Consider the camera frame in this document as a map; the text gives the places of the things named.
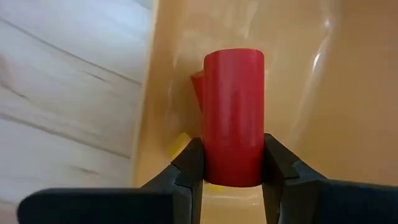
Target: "tan container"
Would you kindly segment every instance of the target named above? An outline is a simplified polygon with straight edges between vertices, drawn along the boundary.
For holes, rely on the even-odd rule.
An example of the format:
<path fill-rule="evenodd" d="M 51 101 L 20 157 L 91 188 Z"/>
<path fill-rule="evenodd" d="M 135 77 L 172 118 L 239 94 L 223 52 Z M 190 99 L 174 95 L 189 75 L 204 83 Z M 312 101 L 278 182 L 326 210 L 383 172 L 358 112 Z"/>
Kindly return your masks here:
<path fill-rule="evenodd" d="M 200 134 L 189 76 L 206 54 L 266 56 L 265 131 L 332 179 L 398 185 L 397 1 L 159 1 L 134 185 Z M 260 187 L 203 192 L 202 223 L 265 223 Z"/>

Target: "light wood grain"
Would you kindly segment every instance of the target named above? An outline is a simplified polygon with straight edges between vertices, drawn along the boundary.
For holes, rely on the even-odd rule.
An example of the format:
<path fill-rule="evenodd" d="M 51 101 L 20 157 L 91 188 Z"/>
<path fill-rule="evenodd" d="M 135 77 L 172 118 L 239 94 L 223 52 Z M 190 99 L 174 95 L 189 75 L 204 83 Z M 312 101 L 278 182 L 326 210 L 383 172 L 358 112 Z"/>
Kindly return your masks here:
<path fill-rule="evenodd" d="M 16 205 L 12 203 L 2 202 L 0 200 L 0 223 L 18 224 L 16 217 Z"/>
<path fill-rule="evenodd" d="M 0 21 L 0 114 L 129 156 L 141 86 Z"/>
<path fill-rule="evenodd" d="M 127 187 L 129 159 L 1 119 L 0 198 L 49 187 Z"/>
<path fill-rule="evenodd" d="M 141 4 L 132 0 L 0 0 L 0 17 L 50 45 L 141 82 L 152 25 L 151 11 Z"/>

